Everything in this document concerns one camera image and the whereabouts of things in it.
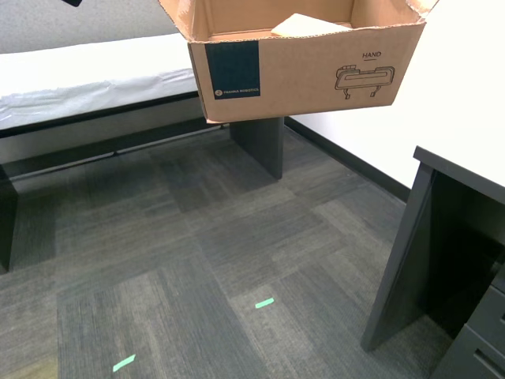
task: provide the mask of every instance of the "cardboard box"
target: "cardboard box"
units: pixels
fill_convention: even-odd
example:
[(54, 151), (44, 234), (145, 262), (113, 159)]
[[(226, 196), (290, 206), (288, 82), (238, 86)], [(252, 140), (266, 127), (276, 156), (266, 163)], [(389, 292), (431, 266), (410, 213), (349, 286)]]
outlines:
[[(209, 122), (391, 105), (437, 0), (159, 0)], [(272, 36), (294, 13), (352, 29)]]

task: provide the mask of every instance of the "desk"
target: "desk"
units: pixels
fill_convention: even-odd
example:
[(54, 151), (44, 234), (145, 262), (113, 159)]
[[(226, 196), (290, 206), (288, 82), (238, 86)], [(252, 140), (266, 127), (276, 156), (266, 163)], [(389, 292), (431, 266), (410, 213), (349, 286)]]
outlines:
[[(79, 122), (80, 117), (83, 119), (101, 118), (113, 116), (123, 111), (122, 108), (111, 109), (108, 110), (107, 113), (101, 111), (98, 114), (83, 114), (79, 117), (73, 116), (67, 120), (54, 120), (53, 125), (48, 125), (48, 122), (44, 122), (39, 128), (37, 128), (37, 125), (28, 126), (28, 128), (22, 126), (21, 128), (22, 133), (30, 133), (42, 128), (47, 129), (64, 126), (66, 125), (65, 122)], [(62, 164), (111, 154), (112, 152), (118, 152), (142, 144), (148, 144), (187, 133), (194, 133), (202, 129), (207, 129), (208, 127), (204, 119), (188, 120), (186, 122), (179, 122), (169, 126), (96, 142), (94, 144), (77, 146), (62, 152), (53, 152), (46, 156), (37, 156), (27, 159), (27, 162), (21, 162), (21, 165), (38, 167), (39, 170), (44, 170)], [(16, 128), (10, 129), (9, 131), (16, 132)], [(230, 124), (230, 138), (255, 159), (269, 174), (278, 180), (282, 177), (283, 136), (284, 117), (233, 122)], [(4, 167), (0, 164), (0, 275), (9, 271), (11, 245), (17, 210), (17, 192), (12, 182), (9, 180), (9, 172), (6, 173), (6, 168), (8, 166), (9, 163)]]
[(465, 311), (447, 302), (469, 286), (478, 302), (503, 259), (503, 153), (477, 155), (448, 143), (414, 153), (421, 164), (362, 337), (366, 351), (426, 313), (443, 324), (456, 311), (458, 333), (476, 303)]

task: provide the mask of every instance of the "floor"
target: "floor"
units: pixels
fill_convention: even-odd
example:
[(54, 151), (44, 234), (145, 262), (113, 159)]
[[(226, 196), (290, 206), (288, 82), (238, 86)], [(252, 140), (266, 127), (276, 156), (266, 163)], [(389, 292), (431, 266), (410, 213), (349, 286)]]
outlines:
[(427, 378), (428, 318), (359, 346), (405, 205), (288, 129), (284, 164), (216, 130), (17, 182), (0, 378)]

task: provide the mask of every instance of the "desk top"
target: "desk top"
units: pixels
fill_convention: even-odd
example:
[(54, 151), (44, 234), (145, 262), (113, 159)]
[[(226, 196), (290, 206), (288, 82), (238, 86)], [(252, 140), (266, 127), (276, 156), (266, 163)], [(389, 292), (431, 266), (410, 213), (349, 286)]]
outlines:
[[(476, 143), (477, 147), (484, 147), (478, 141)], [(499, 144), (499, 141), (493, 141), (492, 144)], [(505, 205), (505, 152), (495, 150), (494, 147), (497, 146), (491, 146), (492, 144), (485, 145), (488, 150), (481, 151), (470, 145), (458, 150), (447, 149), (442, 140), (436, 140), (436, 143), (430, 144), (429, 150), (417, 146), (413, 156), (427, 166)]]
[[(505, 2), (441, 3), (433, 16), (450, 21), (454, 32), (440, 34), (426, 77), (418, 81), (432, 90), (416, 98), (418, 145), (505, 191), (505, 74), (496, 50), (503, 34), (498, 13), (505, 11)], [(439, 6), (443, 12), (435, 14)], [(426, 159), (418, 150), (414, 157)]]

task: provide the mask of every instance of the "dark gray desk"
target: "dark gray desk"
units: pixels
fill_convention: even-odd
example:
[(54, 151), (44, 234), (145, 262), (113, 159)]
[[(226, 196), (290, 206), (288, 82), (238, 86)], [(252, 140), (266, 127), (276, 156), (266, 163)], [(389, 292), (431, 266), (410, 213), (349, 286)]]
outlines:
[[(470, 161), (471, 153), (460, 154), (458, 162)], [(465, 359), (476, 371), (466, 367), (464, 372), (504, 378), (505, 351), (493, 345), (493, 354), (498, 351), (498, 355), (485, 355), (485, 349), (468, 336), (466, 323), (484, 293), (491, 290), (489, 284), (503, 261), (505, 187), (423, 148), (417, 147), (414, 157), (421, 164), (361, 346), (370, 351), (427, 313), (458, 335), (448, 354), (453, 363)], [(483, 171), (492, 172), (488, 167)], [(496, 177), (501, 180), (502, 172)], [(496, 303), (498, 295), (494, 299), (486, 294), (481, 303), (494, 302), (491, 306), (497, 309), (505, 306), (505, 302)], [(505, 340), (504, 315), (494, 317), (496, 325), (503, 325), (496, 326), (496, 332)], [(435, 377), (452, 376), (437, 371)]]
[[(185, 96), (197, 96), (197, 94), (186, 94)], [(133, 104), (132, 106), (119, 107), (117, 109), (97, 111), (93, 112), (93, 114), (82, 114), (66, 119), (54, 120), (52, 122), (41, 122), (39, 125), (20, 126), (18, 128), (0, 130), (0, 138), (10, 137), (19, 133), (31, 133), (32, 131), (49, 129), (52, 127), (65, 127), (66, 123), (101, 118), (125, 111), (135, 111), (137, 107), (149, 107), (153, 103), (157, 104), (160, 101), (170, 102), (177, 100), (178, 97), (174, 98), (174, 96), (172, 96), (170, 98), (159, 99), (141, 105)], [(198, 130), (207, 129), (208, 127), (209, 125), (203, 118), (189, 120), (175, 125), (150, 129), (124, 137), (117, 137), (72, 148), (64, 152), (55, 152), (47, 156), (30, 158), (27, 159), (27, 162), (21, 162), (21, 166), (37, 167), (38, 170), (43, 170), (57, 165), (89, 159), (102, 154), (117, 152), (122, 149), (132, 148), (153, 141), (196, 132)], [(282, 177), (283, 136), (284, 117), (233, 122), (230, 124), (231, 139), (250, 154), (250, 156), (269, 174), (278, 180)], [(7, 170), (4, 169), (9, 165), (12, 166), (11, 163), (8, 163), (5, 167), (2, 167), (0, 164), (0, 275), (9, 271), (11, 245), (17, 210), (17, 192), (9, 179), (9, 172), (6, 173)]]

